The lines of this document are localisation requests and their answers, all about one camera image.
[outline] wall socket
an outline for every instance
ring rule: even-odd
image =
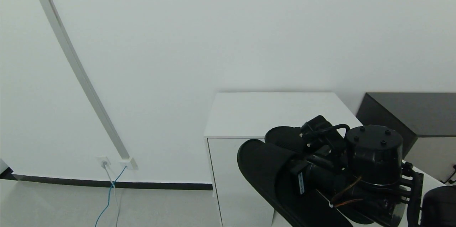
[[[129,159],[122,159],[120,161],[120,165],[122,168],[127,167],[128,170],[138,170],[138,165],[133,157],[130,157]]]
[[[111,162],[109,162],[109,159],[108,157],[105,157],[105,156],[95,156],[95,158],[97,159],[97,162],[99,165],[103,165],[103,161],[106,161],[108,164],[107,165],[111,165]]]

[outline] black baseboard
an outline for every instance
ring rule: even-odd
[[[12,170],[10,168],[5,170],[0,175],[0,179],[59,184],[59,185],[87,186],[87,187],[109,188],[111,186],[111,183],[108,181],[72,180],[72,179],[36,177],[36,176],[27,176],[27,175],[13,175]],[[115,186],[116,186],[116,188],[127,188],[127,189],[212,191],[212,184],[207,184],[207,183],[116,182]]]

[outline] cabinet top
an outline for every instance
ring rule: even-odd
[[[361,125],[332,92],[222,92],[215,96],[204,136],[263,138],[274,127],[301,126],[317,115],[333,125]]]
[[[419,137],[456,136],[456,93],[368,92]]]

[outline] orange wire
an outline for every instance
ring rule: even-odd
[[[350,203],[357,202],[357,201],[361,201],[361,200],[363,200],[363,199],[353,199],[353,200],[345,201],[345,202],[342,202],[342,203],[339,203],[339,204],[335,204],[334,207],[343,206],[343,205],[350,204]]]
[[[331,204],[334,204],[334,202],[336,202],[336,200],[338,200],[342,196],[342,194],[344,194],[345,191],[348,191],[350,188],[355,186],[355,184],[357,184],[361,180],[361,178],[362,177],[359,176],[358,179],[355,180],[355,182],[353,182],[352,184],[347,186],[347,188],[343,189],[341,192],[339,192],[336,195],[334,195],[334,197],[332,197],[332,199],[331,199]]]

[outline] black cylindrical motor housing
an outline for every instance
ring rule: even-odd
[[[387,127],[368,125],[350,129],[347,141],[348,168],[362,176],[362,185],[399,185],[402,136]]]

